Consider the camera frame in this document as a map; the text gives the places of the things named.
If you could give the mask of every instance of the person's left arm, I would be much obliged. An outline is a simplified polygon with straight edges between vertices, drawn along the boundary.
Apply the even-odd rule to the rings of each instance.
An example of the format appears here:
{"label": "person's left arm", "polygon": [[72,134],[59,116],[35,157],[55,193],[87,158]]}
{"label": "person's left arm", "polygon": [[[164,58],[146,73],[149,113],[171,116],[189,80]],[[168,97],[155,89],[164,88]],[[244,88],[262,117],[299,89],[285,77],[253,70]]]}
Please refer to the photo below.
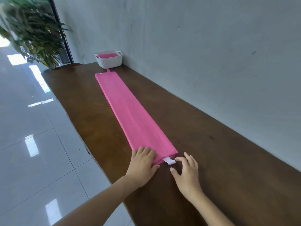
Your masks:
{"label": "person's left arm", "polygon": [[149,147],[140,147],[133,151],[125,176],[74,209],[54,226],[103,225],[130,193],[144,186],[155,174],[160,167],[160,165],[155,165],[151,168],[155,153]]}

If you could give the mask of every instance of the hand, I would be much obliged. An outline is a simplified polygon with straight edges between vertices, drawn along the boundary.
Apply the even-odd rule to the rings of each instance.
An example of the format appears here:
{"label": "hand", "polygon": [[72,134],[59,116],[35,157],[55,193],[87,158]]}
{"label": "hand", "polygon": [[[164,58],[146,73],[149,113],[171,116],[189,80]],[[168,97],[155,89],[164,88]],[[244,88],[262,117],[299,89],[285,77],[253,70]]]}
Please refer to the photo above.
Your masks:
{"label": "hand", "polygon": [[137,185],[136,188],[144,186],[155,174],[160,165],[151,164],[156,152],[149,147],[140,147],[132,152],[132,159],[126,177],[132,179]]}
{"label": "hand", "polygon": [[184,156],[186,158],[175,158],[176,161],[180,161],[183,164],[182,175],[179,175],[174,168],[170,168],[170,171],[183,196],[192,203],[196,195],[203,193],[199,182],[199,165],[197,161],[186,152]]}

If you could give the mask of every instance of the live edge wood slab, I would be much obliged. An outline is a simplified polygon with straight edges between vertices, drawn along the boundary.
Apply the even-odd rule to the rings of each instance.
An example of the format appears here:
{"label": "live edge wood slab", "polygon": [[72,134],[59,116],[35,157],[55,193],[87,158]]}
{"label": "live edge wood slab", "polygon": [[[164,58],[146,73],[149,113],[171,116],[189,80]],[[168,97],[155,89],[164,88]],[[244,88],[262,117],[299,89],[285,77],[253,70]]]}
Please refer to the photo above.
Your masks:
{"label": "live edge wood slab", "polygon": [[[122,65],[112,68],[182,156],[200,165],[204,193],[236,225],[301,225],[301,173]],[[129,143],[95,79],[97,63],[43,73],[89,151],[113,183],[125,175]],[[180,164],[173,165],[178,171]],[[124,201],[137,226],[206,225],[179,192],[169,166]]]}

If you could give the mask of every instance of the pink folded cloth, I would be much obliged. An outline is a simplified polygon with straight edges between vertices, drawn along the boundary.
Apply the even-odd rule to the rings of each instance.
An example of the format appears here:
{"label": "pink folded cloth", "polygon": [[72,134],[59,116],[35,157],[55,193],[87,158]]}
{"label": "pink folded cloth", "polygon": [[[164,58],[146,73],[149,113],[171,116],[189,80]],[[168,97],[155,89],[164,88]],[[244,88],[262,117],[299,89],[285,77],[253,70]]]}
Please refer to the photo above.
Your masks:
{"label": "pink folded cloth", "polygon": [[100,58],[111,58],[118,56],[116,53],[108,53],[108,54],[97,54]]}
{"label": "pink folded cloth", "polygon": [[160,164],[163,158],[178,153],[116,72],[98,73],[95,77],[132,150],[140,146],[152,148],[157,152],[153,164]]}

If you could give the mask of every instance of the white basket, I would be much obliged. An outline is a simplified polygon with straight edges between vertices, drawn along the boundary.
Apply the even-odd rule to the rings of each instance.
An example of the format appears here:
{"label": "white basket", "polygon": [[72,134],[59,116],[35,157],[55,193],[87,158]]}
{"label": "white basket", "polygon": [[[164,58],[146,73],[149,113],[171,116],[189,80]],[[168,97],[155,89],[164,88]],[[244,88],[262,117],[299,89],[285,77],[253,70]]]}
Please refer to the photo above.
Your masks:
{"label": "white basket", "polygon": [[[110,58],[98,57],[98,54],[109,54],[109,53],[116,53],[118,56],[110,57]],[[96,56],[96,60],[97,60],[98,64],[103,69],[118,67],[122,64],[123,54],[121,51],[103,51],[103,52],[95,53],[95,56]]]}

